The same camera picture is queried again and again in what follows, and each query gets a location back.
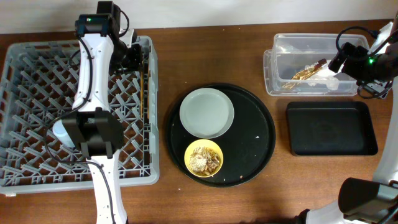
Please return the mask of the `white napkin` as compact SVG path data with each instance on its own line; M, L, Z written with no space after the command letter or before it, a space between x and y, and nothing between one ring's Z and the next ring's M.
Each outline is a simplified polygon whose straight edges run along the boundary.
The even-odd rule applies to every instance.
M339 79L336 78L337 73L332 72L327 67L320 69L317 73L306 79L306 82L310 86L315 86L318 81L322 81L322 85L326 85L329 90L337 90L339 87Z

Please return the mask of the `wooden chopstick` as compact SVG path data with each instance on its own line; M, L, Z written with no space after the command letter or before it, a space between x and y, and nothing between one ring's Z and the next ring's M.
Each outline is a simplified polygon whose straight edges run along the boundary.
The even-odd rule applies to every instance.
M147 119L150 120L150 69L147 72Z
M141 68L140 68L140 88L141 88L140 117L141 119L144 119L144 61L141 62Z

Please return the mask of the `grey ceramic plate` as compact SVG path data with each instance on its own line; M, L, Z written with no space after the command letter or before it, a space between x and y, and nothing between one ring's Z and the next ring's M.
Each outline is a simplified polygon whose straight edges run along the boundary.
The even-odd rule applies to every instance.
M181 102L179 116L182 126L193 136L213 139L223 135L234 120L230 98L215 88L191 91Z

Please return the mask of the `yellow bowl with food scraps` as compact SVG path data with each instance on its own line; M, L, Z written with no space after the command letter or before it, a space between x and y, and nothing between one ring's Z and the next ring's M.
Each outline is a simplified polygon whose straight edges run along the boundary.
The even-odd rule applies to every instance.
M223 162L221 148L208 139L193 141L185 150L185 166L196 177L213 177L221 170Z

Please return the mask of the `blue cup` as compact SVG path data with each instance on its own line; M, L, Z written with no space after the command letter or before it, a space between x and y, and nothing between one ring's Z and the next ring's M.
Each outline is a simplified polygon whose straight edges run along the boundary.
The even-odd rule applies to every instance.
M67 130L62 124L61 120L58 120L52 126L52 132L57 137L57 139L66 147L73 148L75 147L72 139L67 133Z

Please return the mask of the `gold foil wrapper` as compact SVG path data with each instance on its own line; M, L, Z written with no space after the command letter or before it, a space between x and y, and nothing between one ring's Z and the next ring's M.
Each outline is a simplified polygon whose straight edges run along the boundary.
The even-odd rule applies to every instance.
M289 82L282 86L284 90L291 90L298 81L307 80L317 72L319 72L325 65L327 64L327 60L325 58L315 62L312 65L309 65L307 68L304 68L302 71L296 73L291 80L296 80L297 82Z

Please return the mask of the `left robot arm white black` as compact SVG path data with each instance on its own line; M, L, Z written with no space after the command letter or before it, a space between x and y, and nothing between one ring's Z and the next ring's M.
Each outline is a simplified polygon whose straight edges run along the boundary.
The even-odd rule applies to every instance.
M60 120L90 169L97 223L128 222L118 177L124 134L109 107L108 82L113 73L142 71L144 56L134 30L121 29L122 15L112 1L100 1L96 13L82 14L75 21L80 45L78 90L72 111Z

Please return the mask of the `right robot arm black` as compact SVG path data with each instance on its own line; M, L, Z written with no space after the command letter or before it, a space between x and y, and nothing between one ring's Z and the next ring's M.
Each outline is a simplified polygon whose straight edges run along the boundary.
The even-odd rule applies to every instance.
M296 169L297 190L292 198L305 223L397 222L397 82L388 99L391 118L376 118L386 141L380 160L364 157L340 162L306 160Z

